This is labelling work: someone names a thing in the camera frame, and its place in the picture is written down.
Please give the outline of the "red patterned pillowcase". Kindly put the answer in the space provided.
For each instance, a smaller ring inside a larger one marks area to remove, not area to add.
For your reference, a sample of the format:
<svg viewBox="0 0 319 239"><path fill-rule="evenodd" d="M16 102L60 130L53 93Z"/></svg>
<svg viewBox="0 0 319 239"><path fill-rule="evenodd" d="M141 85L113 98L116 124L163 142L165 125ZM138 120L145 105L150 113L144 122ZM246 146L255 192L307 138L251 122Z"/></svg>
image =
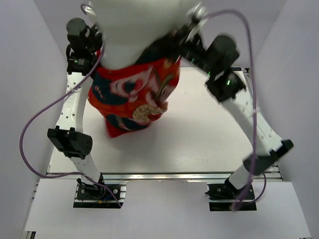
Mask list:
<svg viewBox="0 0 319 239"><path fill-rule="evenodd" d="M156 40L131 66L111 70L99 64L91 75L88 101L104 117L110 138L145 129L167 111L181 62L168 58L171 40L172 34Z"/></svg>

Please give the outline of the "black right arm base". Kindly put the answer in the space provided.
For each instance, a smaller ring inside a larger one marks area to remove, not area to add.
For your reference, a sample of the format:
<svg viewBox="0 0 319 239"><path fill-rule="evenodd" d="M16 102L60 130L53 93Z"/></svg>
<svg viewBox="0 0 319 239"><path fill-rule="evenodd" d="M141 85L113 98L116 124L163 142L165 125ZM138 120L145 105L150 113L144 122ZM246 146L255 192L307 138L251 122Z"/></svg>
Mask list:
<svg viewBox="0 0 319 239"><path fill-rule="evenodd" d="M207 191L205 196L209 201L209 210L211 212L230 212L232 203L238 197L241 191L233 193L224 184L207 184ZM253 187L249 187L248 195L246 199L242 202L239 211L256 211L255 193Z"/></svg>

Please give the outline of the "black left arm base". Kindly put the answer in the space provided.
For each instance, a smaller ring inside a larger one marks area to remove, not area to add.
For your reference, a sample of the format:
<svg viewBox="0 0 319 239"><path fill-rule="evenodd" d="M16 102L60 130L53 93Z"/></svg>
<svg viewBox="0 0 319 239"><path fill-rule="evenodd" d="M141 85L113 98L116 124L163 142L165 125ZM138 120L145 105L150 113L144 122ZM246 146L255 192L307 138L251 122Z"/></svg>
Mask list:
<svg viewBox="0 0 319 239"><path fill-rule="evenodd" d="M126 184L106 184L109 190L77 179L73 208L81 209L120 209L124 203Z"/></svg>

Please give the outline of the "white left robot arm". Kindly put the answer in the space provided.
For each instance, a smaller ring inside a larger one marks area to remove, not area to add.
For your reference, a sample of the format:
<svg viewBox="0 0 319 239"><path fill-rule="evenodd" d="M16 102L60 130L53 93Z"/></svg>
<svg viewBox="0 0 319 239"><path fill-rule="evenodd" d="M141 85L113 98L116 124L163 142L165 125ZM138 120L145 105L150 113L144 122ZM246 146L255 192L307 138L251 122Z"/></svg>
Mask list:
<svg viewBox="0 0 319 239"><path fill-rule="evenodd" d="M73 18L66 24L67 39L67 88L63 96L61 114L47 136L55 148L69 158L81 173L78 183L88 187L95 199L105 194L100 183L102 175L91 156L93 139L83 132L83 116L92 81L89 79L98 65L98 51L102 46L102 34L97 25L89 27L81 18Z"/></svg>

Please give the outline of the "white pillow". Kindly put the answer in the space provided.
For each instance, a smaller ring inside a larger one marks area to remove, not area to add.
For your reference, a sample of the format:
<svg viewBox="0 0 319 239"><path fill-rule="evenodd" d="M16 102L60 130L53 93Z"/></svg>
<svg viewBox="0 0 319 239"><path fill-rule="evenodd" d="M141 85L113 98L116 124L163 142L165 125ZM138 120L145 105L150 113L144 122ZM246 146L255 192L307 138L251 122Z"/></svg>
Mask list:
<svg viewBox="0 0 319 239"><path fill-rule="evenodd" d="M101 64L110 70L133 65L154 41L207 14L200 0L94 0L103 34Z"/></svg>

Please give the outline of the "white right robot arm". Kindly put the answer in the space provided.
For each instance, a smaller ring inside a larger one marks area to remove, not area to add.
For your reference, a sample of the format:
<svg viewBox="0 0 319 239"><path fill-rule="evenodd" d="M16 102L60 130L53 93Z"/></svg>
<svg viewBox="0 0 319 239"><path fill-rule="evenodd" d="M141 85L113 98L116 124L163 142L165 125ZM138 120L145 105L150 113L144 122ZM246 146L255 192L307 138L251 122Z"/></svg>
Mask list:
<svg viewBox="0 0 319 239"><path fill-rule="evenodd" d="M241 68L232 67L239 57L232 38L219 35L208 49L204 49L197 34L184 37L178 48L183 58L207 73L205 85L208 91L233 116L253 147L242 165L225 180L226 195L232 199L238 198L248 181L264 173L294 144L273 131L257 109L245 80L240 77Z"/></svg>

